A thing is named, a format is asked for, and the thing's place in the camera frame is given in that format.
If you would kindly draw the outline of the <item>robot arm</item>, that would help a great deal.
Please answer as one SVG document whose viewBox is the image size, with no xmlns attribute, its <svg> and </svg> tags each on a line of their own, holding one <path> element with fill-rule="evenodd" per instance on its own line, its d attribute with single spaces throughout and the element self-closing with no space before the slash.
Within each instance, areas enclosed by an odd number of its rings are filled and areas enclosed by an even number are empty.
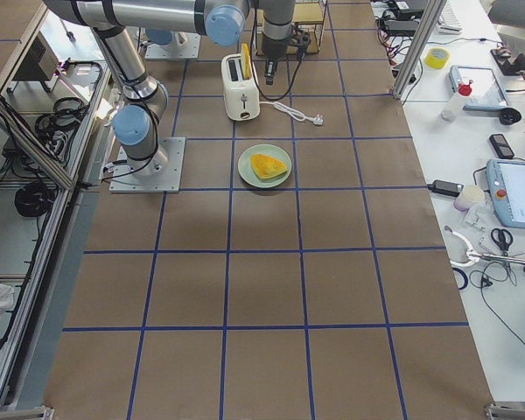
<svg viewBox="0 0 525 420">
<path fill-rule="evenodd" d="M 188 36 L 181 31 L 167 31 L 153 28 L 146 28 L 147 39 L 159 46 L 176 45 L 182 46 L 188 41 Z"/>
<path fill-rule="evenodd" d="M 112 125 L 129 168 L 140 175 L 165 165 L 166 158 L 158 149 L 158 124 L 168 94 L 147 71 L 129 27 L 195 33 L 218 46 L 231 46 L 238 41 L 249 12 L 259 9 L 263 12 L 265 78 L 272 83 L 292 38 L 295 8 L 292 1 L 48 1 L 46 6 L 58 17 L 92 30 L 128 101 Z"/>
</svg>

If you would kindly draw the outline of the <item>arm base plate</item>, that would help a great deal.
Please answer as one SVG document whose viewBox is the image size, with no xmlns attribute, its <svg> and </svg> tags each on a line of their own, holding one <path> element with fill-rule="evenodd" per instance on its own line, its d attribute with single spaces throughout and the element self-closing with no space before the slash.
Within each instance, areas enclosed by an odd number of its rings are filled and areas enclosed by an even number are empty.
<svg viewBox="0 0 525 420">
<path fill-rule="evenodd" d="M 161 137 L 157 154 L 142 170 L 131 173 L 144 165 L 133 160 L 116 166 L 108 189 L 112 193 L 177 193 L 185 148 L 184 136 Z"/>
<path fill-rule="evenodd" d="M 147 60 L 186 60 L 198 57 L 200 49 L 200 35 L 187 33 L 188 41 L 184 45 L 156 45 L 147 37 L 143 42 L 144 57 Z"/>
</svg>

